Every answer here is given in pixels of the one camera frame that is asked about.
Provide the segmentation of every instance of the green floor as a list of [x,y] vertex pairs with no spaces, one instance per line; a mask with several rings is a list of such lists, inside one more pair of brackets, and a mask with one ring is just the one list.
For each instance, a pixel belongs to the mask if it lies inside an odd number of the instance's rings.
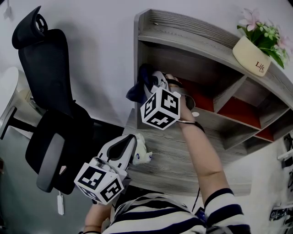
[[8,234],[77,234],[82,230],[91,200],[76,188],[64,195],[65,215],[57,212],[58,191],[45,193],[37,188],[37,174],[25,160],[29,140],[9,128],[0,140],[4,160],[0,202]]

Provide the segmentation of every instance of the black office chair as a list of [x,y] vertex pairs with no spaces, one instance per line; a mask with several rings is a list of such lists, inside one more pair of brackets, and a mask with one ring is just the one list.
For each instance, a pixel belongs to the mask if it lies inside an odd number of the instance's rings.
[[55,187],[70,194],[79,169],[94,156],[93,120],[72,99],[66,37],[59,29],[48,30],[40,8],[29,13],[12,36],[34,100],[47,110],[34,130],[26,160],[38,173],[40,189],[50,192]]

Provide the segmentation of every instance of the dark blue cloth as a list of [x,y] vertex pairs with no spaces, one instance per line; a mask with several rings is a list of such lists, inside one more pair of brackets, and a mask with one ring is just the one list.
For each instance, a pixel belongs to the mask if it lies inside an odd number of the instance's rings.
[[156,79],[152,76],[153,72],[154,69],[151,65],[141,65],[138,71],[137,83],[127,92],[126,98],[141,104],[145,103],[147,97],[143,87],[146,85],[147,89],[151,91],[152,86],[156,84]]

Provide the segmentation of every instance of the white flower pot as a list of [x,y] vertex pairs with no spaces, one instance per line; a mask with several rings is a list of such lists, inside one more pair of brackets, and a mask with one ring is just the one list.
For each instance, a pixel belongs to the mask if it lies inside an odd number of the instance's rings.
[[233,55],[243,67],[257,76],[264,76],[271,64],[270,56],[264,54],[246,36],[236,43]]

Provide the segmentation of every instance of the striped shirt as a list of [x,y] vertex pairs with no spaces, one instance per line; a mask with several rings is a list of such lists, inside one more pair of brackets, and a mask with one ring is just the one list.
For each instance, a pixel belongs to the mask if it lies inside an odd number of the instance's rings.
[[250,227],[230,189],[221,189],[207,199],[206,222],[170,198],[166,194],[149,193],[120,205],[103,234],[250,234]]

